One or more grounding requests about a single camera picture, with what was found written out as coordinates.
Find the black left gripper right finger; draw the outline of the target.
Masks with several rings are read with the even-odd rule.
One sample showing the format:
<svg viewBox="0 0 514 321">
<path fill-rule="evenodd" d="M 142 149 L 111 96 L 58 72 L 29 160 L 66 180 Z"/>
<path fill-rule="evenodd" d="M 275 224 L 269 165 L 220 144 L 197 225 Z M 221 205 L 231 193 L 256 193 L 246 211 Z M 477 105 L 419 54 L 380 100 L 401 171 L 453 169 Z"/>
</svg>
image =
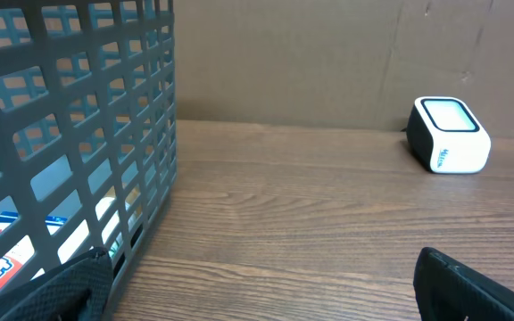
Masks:
<svg viewBox="0 0 514 321">
<path fill-rule="evenodd" d="M 420 317 L 514 320 L 514 292 L 431 247 L 421 250 L 413 287 Z"/>
</svg>

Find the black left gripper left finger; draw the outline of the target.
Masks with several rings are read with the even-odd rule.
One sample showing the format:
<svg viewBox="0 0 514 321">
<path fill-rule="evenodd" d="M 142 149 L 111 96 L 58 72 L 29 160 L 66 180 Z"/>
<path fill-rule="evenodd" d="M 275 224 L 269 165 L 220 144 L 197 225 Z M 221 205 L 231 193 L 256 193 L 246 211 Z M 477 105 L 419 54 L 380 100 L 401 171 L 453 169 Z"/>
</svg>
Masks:
<svg viewBox="0 0 514 321">
<path fill-rule="evenodd" d="M 109 252 L 94 248 L 0 296 L 0 320 L 100 320 L 112 283 Z"/>
</svg>

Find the yellow snack bag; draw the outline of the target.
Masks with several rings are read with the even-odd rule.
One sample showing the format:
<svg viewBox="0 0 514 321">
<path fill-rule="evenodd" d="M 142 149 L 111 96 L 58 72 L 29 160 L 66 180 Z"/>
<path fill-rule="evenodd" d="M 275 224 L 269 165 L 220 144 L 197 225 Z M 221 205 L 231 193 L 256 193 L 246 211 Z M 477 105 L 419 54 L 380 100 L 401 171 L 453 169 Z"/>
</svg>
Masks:
<svg viewBox="0 0 514 321">
<path fill-rule="evenodd" d="M 19 217 L 18 211 L 11 206 L 0 209 L 0 235 Z M 35 245 L 31 238 L 25 235 L 0 258 L 0 291 L 32 261 L 35 254 Z"/>
</svg>

